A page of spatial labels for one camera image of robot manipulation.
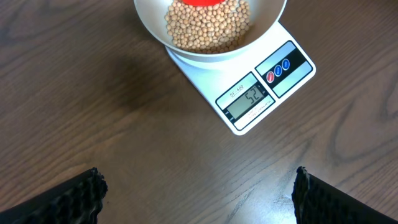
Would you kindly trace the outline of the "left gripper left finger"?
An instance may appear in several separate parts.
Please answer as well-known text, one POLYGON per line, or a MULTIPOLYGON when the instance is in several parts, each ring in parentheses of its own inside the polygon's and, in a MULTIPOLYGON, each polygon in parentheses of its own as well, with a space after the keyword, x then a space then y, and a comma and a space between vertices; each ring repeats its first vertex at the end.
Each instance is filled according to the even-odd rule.
POLYGON ((2 224, 97 224, 108 186, 93 167, 1 212, 2 224))

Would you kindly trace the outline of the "red plastic measuring scoop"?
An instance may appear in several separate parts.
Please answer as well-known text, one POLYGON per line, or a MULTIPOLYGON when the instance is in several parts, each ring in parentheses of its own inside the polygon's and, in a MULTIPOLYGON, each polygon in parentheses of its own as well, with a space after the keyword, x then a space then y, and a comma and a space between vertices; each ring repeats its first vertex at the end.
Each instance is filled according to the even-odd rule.
POLYGON ((190 6, 205 7, 220 4, 222 2, 225 2, 225 0, 182 0, 182 2, 190 6))

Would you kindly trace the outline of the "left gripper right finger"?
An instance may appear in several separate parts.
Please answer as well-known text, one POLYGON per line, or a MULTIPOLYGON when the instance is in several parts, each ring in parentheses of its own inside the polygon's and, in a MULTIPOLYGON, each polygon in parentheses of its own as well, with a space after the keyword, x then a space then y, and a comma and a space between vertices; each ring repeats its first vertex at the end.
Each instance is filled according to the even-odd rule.
POLYGON ((297 169, 292 201, 297 224, 397 224, 302 166, 297 169))

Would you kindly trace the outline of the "white digital kitchen scale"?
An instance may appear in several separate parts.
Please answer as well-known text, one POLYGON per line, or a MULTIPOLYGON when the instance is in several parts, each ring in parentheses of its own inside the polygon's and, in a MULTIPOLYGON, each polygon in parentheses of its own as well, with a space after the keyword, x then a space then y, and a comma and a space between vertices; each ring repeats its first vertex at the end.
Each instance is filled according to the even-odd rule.
POLYGON ((316 74, 290 32, 276 22, 249 50, 221 62, 196 62, 167 49, 191 84, 236 135, 246 134, 316 74))

